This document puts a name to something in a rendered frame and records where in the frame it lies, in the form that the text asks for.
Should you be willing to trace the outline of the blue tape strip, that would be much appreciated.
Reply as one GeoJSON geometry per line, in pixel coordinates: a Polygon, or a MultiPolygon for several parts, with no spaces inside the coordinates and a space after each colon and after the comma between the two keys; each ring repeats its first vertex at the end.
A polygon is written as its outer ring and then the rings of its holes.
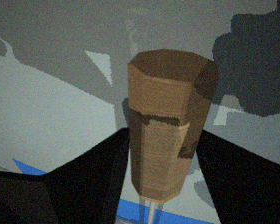
{"type": "MultiPolygon", "coordinates": [[[[18,165],[19,171],[26,173],[26,175],[46,175],[46,172],[39,171],[28,165],[20,163],[19,160],[14,160],[18,165]]],[[[120,220],[133,222],[133,224],[148,224],[149,208],[135,204],[135,202],[123,200],[120,198],[119,208],[117,208],[116,218],[120,220]]],[[[163,212],[163,210],[155,209],[153,213],[152,224],[212,224],[212,222],[193,220],[187,216],[179,216],[179,214],[163,212]]]]}

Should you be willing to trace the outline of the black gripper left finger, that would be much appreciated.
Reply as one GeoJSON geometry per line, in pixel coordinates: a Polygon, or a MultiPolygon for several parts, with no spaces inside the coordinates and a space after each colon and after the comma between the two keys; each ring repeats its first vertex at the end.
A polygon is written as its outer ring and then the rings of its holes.
{"type": "Polygon", "coordinates": [[[121,128],[46,175],[0,171],[0,224],[113,224],[128,156],[121,128]]]}

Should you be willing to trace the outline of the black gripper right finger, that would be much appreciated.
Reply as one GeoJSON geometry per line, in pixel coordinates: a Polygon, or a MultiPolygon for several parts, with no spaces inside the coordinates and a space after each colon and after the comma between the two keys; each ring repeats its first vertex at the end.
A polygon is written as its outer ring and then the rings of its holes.
{"type": "Polygon", "coordinates": [[[196,153],[221,224],[280,224],[280,164],[204,129],[196,153]]]}

